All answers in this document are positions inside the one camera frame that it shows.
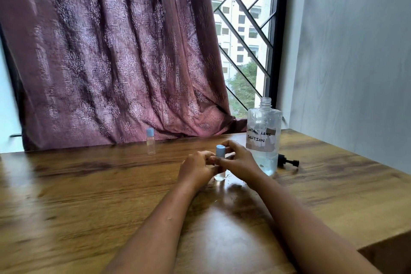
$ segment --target forearm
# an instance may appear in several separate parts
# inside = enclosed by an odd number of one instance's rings
[[[104,273],[170,273],[178,239],[195,191],[174,186],[121,248]]]
[[[261,176],[254,186],[305,273],[379,273],[275,180]]]

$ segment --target small bottle with blue cap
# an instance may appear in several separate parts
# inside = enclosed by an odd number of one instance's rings
[[[148,155],[155,154],[154,128],[147,128],[147,153]]]
[[[226,157],[226,147],[224,145],[218,144],[215,147],[215,155],[220,158]],[[226,172],[219,173],[214,176],[214,180],[216,181],[223,181],[226,178]]]

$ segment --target hand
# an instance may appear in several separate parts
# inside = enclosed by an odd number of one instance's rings
[[[194,192],[198,192],[213,176],[222,170],[218,166],[206,167],[206,164],[212,165],[212,163],[207,162],[211,156],[214,156],[214,153],[209,151],[190,154],[180,166],[177,183],[186,183],[194,188]]]
[[[225,141],[222,145],[226,147],[226,153],[235,152],[235,155],[229,158],[211,156],[209,162],[230,170],[233,175],[243,180],[252,188],[255,180],[264,173],[255,162],[251,152],[233,140]]]

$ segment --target threaded bottle neck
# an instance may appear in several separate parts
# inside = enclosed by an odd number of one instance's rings
[[[269,110],[271,108],[271,98],[260,99],[260,109]]]

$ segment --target plastic bottle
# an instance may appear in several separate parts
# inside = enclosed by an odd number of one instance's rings
[[[147,128],[147,153],[148,155],[155,154],[155,139],[153,128]]]
[[[271,108],[271,98],[261,98],[260,107],[248,111],[246,147],[267,175],[277,170],[282,112]]]
[[[217,157],[225,158],[226,157],[226,147],[224,145],[218,144],[215,147],[215,155]],[[226,178],[226,172],[219,173],[214,176],[214,180],[223,181]]]

